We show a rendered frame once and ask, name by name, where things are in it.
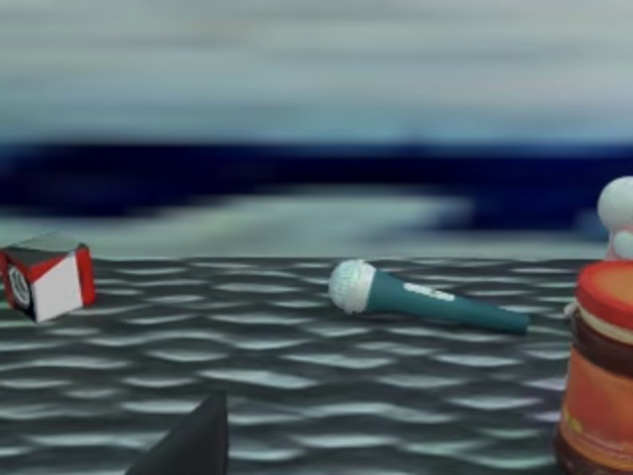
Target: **blurred background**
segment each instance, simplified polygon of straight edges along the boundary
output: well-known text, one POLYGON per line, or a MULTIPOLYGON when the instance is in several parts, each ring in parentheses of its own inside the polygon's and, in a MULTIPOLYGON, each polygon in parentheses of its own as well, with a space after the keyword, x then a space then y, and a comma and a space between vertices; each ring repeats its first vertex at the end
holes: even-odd
POLYGON ((633 3, 0 0, 0 237, 100 256, 585 257, 633 3))

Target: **black pointed object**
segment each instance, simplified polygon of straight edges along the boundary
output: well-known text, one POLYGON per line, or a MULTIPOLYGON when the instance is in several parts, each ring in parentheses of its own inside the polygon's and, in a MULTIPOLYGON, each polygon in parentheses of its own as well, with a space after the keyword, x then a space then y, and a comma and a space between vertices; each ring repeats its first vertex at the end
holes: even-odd
POLYGON ((226 394, 214 392, 126 475, 226 475, 226 394))

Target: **white circle logo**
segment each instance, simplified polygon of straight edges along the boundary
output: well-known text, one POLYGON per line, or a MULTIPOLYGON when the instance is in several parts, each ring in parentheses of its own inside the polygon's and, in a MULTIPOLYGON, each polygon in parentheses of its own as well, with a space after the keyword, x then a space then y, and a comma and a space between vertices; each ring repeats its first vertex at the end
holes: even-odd
POLYGON ((29 284, 22 272, 17 267, 9 268, 9 281, 11 282, 11 290, 13 295, 23 307, 31 305, 31 292, 29 292, 29 284))

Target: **peanut butter jar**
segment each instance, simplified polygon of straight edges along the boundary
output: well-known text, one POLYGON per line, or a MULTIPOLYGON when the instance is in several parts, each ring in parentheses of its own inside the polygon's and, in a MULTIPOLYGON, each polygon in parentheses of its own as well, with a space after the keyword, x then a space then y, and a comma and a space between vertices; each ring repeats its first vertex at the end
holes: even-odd
POLYGON ((633 475, 633 262, 589 265, 576 298, 557 460, 570 475, 633 475))

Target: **white label on microphone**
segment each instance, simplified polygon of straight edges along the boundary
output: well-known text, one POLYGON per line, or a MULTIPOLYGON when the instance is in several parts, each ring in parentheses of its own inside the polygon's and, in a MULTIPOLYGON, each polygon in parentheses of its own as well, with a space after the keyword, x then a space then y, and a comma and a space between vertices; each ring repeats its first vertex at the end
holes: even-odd
POLYGON ((408 290, 409 292, 414 292, 416 294, 425 295, 426 297, 431 297, 433 299, 444 300, 446 302, 452 302, 453 300, 455 300, 454 295, 431 289, 430 287, 424 287, 423 285, 405 284, 405 290, 408 290))

